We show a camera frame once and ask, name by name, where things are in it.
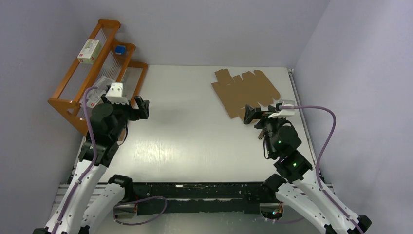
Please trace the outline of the brown cardboard box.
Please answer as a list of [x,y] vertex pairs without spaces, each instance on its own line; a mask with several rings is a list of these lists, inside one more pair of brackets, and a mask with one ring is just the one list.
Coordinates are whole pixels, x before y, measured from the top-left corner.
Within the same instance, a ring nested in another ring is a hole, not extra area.
[[231,76],[228,69],[215,72],[216,82],[211,86],[230,119],[244,119],[245,106],[261,107],[273,104],[281,94],[261,70]]

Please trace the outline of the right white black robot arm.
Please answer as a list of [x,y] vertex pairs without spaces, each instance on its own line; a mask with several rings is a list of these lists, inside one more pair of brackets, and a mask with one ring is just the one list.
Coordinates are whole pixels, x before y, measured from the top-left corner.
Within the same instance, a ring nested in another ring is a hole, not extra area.
[[269,202],[278,200],[291,207],[322,234],[366,233],[371,220],[345,206],[321,180],[319,165],[298,151],[302,141],[288,120],[296,109],[287,101],[267,110],[245,106],[243,123],[257,120],[254,128],[262,132],[264,156],[275,161],[277,171],[261,185],[261,194]]

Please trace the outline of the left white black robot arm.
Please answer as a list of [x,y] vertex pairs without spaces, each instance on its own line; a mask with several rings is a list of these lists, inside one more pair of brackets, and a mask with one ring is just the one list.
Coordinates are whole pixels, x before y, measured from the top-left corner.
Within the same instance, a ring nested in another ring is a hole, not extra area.
[[137,108],[133,108],[129,101],[115,104],[105,97],[102,100],[87,119],[90,130],[81,147],[67,192],[46,225],[34,229],[35,234],[93,234],[118,202],[127,203],[136,198],[133,179],[114,175],[98,198],[90,201],[99,180],[119,149],[121,133],[129,121],[148,119],[150,102],[135,96]]

